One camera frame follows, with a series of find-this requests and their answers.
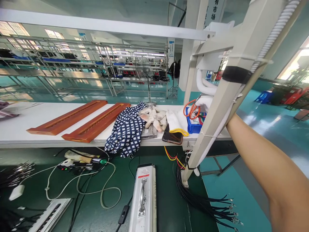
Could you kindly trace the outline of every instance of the white metal case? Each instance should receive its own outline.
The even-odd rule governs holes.
[[[157,204],[155,166],[138,166],[130,214],[129,232],[156,232]]]

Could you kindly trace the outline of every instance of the yellow wire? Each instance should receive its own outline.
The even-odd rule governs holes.
[[[168,155],[168,152],[167,152],[167,150],[166,150],[166,147],[165,147],[165,146],[164,146],[164,149],[165,149],[165,152],[166,152],[167,157],[168,157],[171,161],[174,161],[174,160],[176,160],[176,159],[177,159],[177,158],[175,158],[175,159],[173,159],[173,160],[172,160],[172,159],[170,158],[170,156]]]
[[[186,167],[180,162],[180,160],[177,158],[178,162],[181,164],[181,166],[183,166],[184,169],[186,169]]]
[[[176,156],[176,158],[175,159],[171,159],[170,158],[170,156],[168,155],[168,152],[167,152],[167,149],[166,149],[166,147],[164,146],[164,149],[165,149],[165,152],[166,152],[166,155],[167,155],[167,157],[171,160],[171,161],[174,161],[174,160],[178,160],[178,162],[181,164],[181,166],[183,166],[184,168],[186,168],[181,162],[180,162],[180,160],[178,159],[178,157]]]

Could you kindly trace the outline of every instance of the silver handle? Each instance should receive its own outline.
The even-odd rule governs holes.
[[[142,189],[141,189],[141,197],[140,197],[140,202],[141,206],[138,211],[138,216],[142,217],[145,215],[145,207],[144,207],[144,197],[145,197],[145,184],[147,182],[147,178],[142,179]]]

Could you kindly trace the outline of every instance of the smartphone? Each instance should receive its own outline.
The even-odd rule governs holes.
[[[180,132],[170,133],[170,127],[167,125],[162,136],[162,141],[181,145],[183,143],[183,135]]]

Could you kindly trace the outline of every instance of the teal floor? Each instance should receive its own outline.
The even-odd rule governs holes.
[[[23,87],[7,87],[15,85],[14,81],[9,77],[0,76],[0,99],[4,101],[29,101],[29,102],[72,102],[84,103],[91,100],[107,100],[109,103],[127,102],[137,104],[140,101],[148,102],[148,85],[147,83],[125,82],[127,92],[122,91],[116,96],[112,96],[106,81],[104,80],[74,80],[76,85],[74,88],[66,89],[72,84],[67,79],[48,79],[48,83],[40,78],[42,82],[53,89],[59,90],[59,96],[50,94],[44,87],[43,83],[37,77],[18,77],[18,80],[27,88]],[[114,82],[115,89],[121,89],[119,82]],[[173,91],[170,89],[173,81],[170,78],[168,86],[161,83],[150,83],[151,101],[161,105],[179,105],[177,97],[173,96]],[[168,89],[168,98],[166,98],[166,89]]]
[[[1,100],[26,100],[34,102],[88,102],[93,99],[107,100],[109,103],[129,102],[132,104],[139,101],[148,101],[147,85],[131,84],[128,86],[130,90],[143,90],[144,92],[121,92],[118,97],[112,97],[103,82],[98,81],[79,81],[81,88],[97,88],[97,90],[78,90],[78,91],[62,91],[63,97],[55,97],[43,87],[35,78],[20,79],[23,83],[30,86],[37,86],[40,89],[32,91],[29,89],[19,89],[15,87],[0,89]],[[0,86],[13,84],[9,79],[0,78]],[[51,83],[54,87],[65,87],[68,83],[60,79],[55,79]],[[165,93],[154,93],[154,91],[166,91],[165,85],[151,84],[151,100],[158,104],[180,105],[178,99],[165,98]],[[268,104],[260,104],[254,102],[260,92],[251,90],[244,99],[237,114],[256,132],[270,140],[281,150],[283,150],[305,173],[309,178],[309,121],[297,122],[293,118],[297,111],[289,111],[284,106],[273,106]],[[227,164],[230,159],[227,157],[218,158],[221,166]],[[205,159],[201,164],[201,171],[209,171],[218,169],[213,159]],[[238,227],[243,232],[271,231],[269,223],[269,212],[267,198],[263,195],[263,190],[256,183],[254,177],[246,169],[243,161],[239,161],[234,167],[230,168],[220,177],[215,175],[203,176],[207,193],[210,197],[218,197],[230,193],[235,199],[239,213],[239,218],[244,223],[243,227]],[[219,226],[220,232],[229,232],[222,226]]]
[[[293,117],[299,112],[285,109],[284,106],[274,106],[254,102],[260,92],[251,90],[239,107],[237,114],[257,133],[271,141],[285,152],[309,178],[309,121],[301,121]],[[218,157],[222,167],[234,157]],[[217,170],[213,158],[204,159],[200,165],[201,171]],[[229,193],[234,198],[234,209],[239,213],[239,219],[244,226],[238,226],[240,232],[271,232],[269,222],[268,200],[262,188],[252,176],[243,160],[220,177],[216,175],[203,176],[210,197]],[[220,232],[229,232],[219,225]]]

